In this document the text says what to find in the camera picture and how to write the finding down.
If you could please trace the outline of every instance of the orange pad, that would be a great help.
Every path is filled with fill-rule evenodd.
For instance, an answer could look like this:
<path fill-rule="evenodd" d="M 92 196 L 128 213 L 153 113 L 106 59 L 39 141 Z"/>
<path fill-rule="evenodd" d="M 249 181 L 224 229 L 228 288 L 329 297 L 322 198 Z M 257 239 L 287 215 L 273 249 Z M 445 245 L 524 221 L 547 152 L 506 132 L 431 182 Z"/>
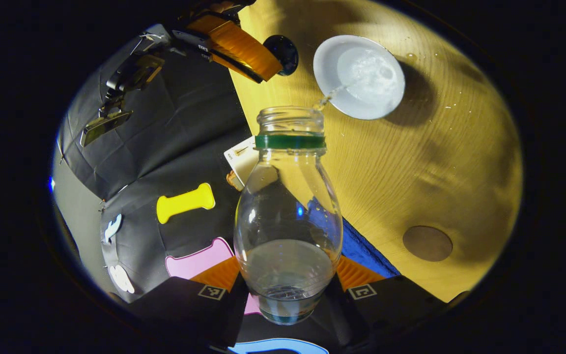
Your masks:
<path fill-rule="evenodd" d="M 205 15 L 190 23 L 187 28 L 207 34 L 213 42 L 211 45 L 213 49 L 249 67 L 265 81 L 283 70 L 283 66 L 270 50 L 233 22 L 216 16 Z M 214 60 L 233 69 L 232 65 L 229 66 L 230 63 L 222 60 L 222 58 L 215 58 Z"/>
<path fill-rule="evenodd" d="M 360 285 L 379 282 L 379 280 L 386 279 L 384 276 L 381 276 L 367 267 L 357 264 L 355 261 L 349 260 L 344 256 L 340 256 L 337 274 L 338 278 L 340 278 L 340 284 L 342 284 L 343 291 L 352 287 L 358 287 Z"/>
<path fill-rule="evenodd" d="M 228 292 L 231 292 L 239 273 L 240 264 L 235 257 L 231 257 L 226 261 L 222 261 L 210 267 L 190 280 L 211 285 L 212 287 L 224 288 Z"/>
<path fill-rule="evenodd" d="M 219 56 L 216 56 L 215 54 L 211 54 L 211 60 L 213 60 L 216 63 L 220 63 L 222 65 L 224 65 L 225 67 L 233 70 L 234 72 L 241 74 L 243 77 L 250 79 L 252 81 L 254 81 L 253 78 L 251 78 L 250 76 L 248 76 L 245 72 L 243 72 L 242 70 L 238 69 L 235 65 L 233 65 L 232 63 L 229 63 L 228 61 L 220 58 Z"/>

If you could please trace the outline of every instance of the water splash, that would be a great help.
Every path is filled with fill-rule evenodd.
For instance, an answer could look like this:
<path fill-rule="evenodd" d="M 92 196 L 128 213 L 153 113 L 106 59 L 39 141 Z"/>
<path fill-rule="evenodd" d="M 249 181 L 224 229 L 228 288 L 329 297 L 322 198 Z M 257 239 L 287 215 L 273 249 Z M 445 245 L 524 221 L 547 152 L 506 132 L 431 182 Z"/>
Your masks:
<path fill-rule="evenodd" d="M 350 85 L 342 85 L 340 87 L 337 87 L 337 88 L 331 90 L 331 92 L 329 92 L 328 95 L 324 96 L 323 98 L 319 99 L 316 103 L 314 103 L 312 108 L 317 110 L 317 111 L 324 110 L 324 107 L 326 107 L 326 105 L 327 105 L 327 103 L 329 103 L 330 99 L 332 99 L 338 92 L 340 92 L 343 89 L 346 89 L 349 86 Z"/>

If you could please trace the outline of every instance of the pink object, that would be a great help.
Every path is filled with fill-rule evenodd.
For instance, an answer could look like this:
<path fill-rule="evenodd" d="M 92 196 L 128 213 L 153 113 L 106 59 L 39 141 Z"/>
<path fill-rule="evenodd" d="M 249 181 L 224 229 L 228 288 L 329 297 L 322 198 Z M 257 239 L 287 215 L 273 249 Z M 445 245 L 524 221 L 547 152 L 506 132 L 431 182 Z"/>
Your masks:
<path fill-rule="evenodd" d="M 259 311 L 259 303 L 252 295 L 248 294 L 248 302 L 246 302 L 246 309 L 244 310 L 245 315 L 261 314 Z"/>
<path fill-rule="evenodd" d="M 210 267 L 225 261 L 233 256 L 231 247 L 222 237 L 218 237 L 211 242 L 211 246 L 201 249 L 191 255 L 174 258 L 166 257 L 166 269 L 170 276 L 177 276 L 183 279 L 191 279 Z M 244 315 L 261 314 L 258 302 L 249 294 L 246 302 Z"/>

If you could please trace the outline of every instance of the blue object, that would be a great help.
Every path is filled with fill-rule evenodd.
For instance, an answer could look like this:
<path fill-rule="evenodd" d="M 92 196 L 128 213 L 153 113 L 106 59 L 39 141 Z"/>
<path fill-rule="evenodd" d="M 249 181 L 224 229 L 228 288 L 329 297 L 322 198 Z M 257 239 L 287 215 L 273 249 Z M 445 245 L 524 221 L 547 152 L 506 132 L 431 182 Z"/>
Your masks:
<path fill-rule="evenodd" d="M 309 201 L 307 206 L 310 221 L 317 223 L 318 218 L 324 217 L 324 211 L 320 210 L 321 205 L 315 197 Z M 342 255 L 386 278 L 400 275 L 397 268 L 345 218 L 342 218 Z"/>
<path fill-rule="evenodd" d="M 237 354 L 269 352 L 276 349 L 287 349 L 298 354 L 329 354 L 326 349 L 314 343 L 293 340 L 291 338 L 272 338 L 269 340 L 237 343 L 234 347 L 229 347 L 228 349 Z"/>

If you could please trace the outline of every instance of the white object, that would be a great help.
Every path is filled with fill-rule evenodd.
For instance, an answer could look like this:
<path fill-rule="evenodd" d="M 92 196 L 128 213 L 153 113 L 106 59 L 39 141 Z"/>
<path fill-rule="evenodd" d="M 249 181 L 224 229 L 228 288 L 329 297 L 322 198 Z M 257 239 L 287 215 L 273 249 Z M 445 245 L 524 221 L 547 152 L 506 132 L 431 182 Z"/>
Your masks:
<path fill-rule="evenodd" d="M 345 34 L 325 40 L 314 54 L 313 68 L 325 96 L 338 89 L 330 99 L 333 107 L 353 118 L 382 118 L 405 92 L 395 56 L 368 38 Z"/>
<path fill-rule="evenodd" d="M 255 150 L 255 137 L 251 136 L 224 151 L 224 157 L 231 165 L 242 186 L 245 186 L 252 169 L 259 162 L 259 152 Z"/>
<path fill-rule="evenodd" d="M 120 225 L 121 225 L 121 214 L 117 215 L 117 219 L 115 219 L 115 222 L 112 221 L 108 222 L 108 227 L 106 227 L 106 230 L 104 231 L 104 241 L 106 243 L 108 243 L 108 240 L 117 233 L 117 230 L 119 230 Z"/>
<path fill-rule="evenodd" d="M 133 287 L 132 282 L 130 282 L 130 278 L 128 278 L 126 270 L 122 266 L 111 266 L 108 271 L 115 281 L 115 284 L 117 284 L 117 286 L 122 291 L 126 291 L 131 294 L 135 293 L 135 287 Z"/>

